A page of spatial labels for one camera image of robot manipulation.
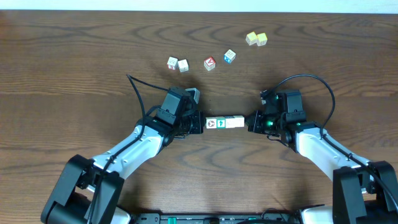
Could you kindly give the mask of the green sided wooden block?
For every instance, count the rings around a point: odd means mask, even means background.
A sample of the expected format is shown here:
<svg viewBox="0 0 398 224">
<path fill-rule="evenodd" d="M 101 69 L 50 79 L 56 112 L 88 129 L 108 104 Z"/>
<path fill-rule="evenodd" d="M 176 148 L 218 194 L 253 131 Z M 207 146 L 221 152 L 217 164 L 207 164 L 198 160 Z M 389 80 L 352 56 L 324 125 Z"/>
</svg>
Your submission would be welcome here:
<svg viewBox="0 0 398 224">
<path fill-rule="evenodd" d="M 216 117 L 216 128 L 217 129 L 222 129 L 226 127 L 226 119 L 224 116 L 219 116 Z"/>
</svg>

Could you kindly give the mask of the plain cream wooden block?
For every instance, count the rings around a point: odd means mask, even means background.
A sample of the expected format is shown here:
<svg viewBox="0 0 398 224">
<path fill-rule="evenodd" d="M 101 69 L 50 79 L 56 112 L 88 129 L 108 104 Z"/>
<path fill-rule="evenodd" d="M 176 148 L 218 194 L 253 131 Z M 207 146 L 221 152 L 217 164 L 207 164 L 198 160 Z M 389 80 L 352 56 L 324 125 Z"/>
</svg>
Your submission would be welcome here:
<svg viewBox="0 0 398 224">
<path fill-rule="evenodd" d="M 244 116 L 234 116 L 234 127 L 243 128 L 245 126 Z"/>
</svg>

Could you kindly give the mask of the blue faced wooden block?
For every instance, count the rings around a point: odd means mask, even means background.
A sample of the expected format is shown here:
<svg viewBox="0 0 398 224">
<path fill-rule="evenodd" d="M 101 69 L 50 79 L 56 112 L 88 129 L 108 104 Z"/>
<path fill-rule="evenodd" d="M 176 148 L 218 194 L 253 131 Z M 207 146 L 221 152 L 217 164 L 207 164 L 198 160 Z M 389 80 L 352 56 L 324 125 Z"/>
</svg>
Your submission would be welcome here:
<svg viewBox="0 0 398 224">
<path fill-rule="evenodd" d="M 235 128 L 235 117 L 225 116 L 225 128 Z"/>
</svg>

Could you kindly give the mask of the cream wooden number block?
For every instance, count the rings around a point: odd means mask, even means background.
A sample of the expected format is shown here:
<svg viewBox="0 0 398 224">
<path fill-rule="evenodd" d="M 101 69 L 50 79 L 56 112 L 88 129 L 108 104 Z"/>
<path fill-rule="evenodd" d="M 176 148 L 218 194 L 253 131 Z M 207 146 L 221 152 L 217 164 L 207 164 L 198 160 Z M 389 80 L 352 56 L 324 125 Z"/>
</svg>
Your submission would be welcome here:
<svg viewBox="0 0 398 224">
<path fill-rule="evenodd" d="M 206 129 L 215 129 L 217 119 L 215 117 L 206 118 Z"/>
</svg>

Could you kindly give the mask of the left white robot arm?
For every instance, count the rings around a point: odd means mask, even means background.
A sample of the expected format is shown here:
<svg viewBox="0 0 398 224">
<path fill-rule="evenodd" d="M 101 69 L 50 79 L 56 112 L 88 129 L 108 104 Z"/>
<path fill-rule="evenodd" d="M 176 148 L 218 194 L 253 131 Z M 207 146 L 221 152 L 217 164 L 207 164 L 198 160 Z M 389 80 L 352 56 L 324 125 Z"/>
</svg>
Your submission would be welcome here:
<svg viewBox="0 0 398 224">
<path fill-rule="evenodd" d="M 112 149 L 87 159 L 73 156 L 50 194 L 40 219 L 43 223 L 129 223 L 130 215 L 116 215 L 124 181 L 145 161 L 158 155 L 175 136 L 201 134 L 203 112 L 195 111 L 173 126 L 158 117 L 140 119 L 130 136 Z"/>
</svg>

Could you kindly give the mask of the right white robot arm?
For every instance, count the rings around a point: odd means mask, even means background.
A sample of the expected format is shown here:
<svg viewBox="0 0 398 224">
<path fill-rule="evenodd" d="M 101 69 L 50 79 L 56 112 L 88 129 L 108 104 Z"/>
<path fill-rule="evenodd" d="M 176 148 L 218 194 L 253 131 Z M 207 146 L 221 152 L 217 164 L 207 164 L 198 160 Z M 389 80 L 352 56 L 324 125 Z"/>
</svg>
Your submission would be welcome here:
<svg viewBox="0 0 398 224">
<path fill-rule="evenodd" d="M 351 152 L 303 111 L 256 111 L 246 124 L 309 159 L 332 181 L 333 205 L 301 210 L 302 223 L 397 223 L 397 177 L 390 163 Z"/>
</svg>

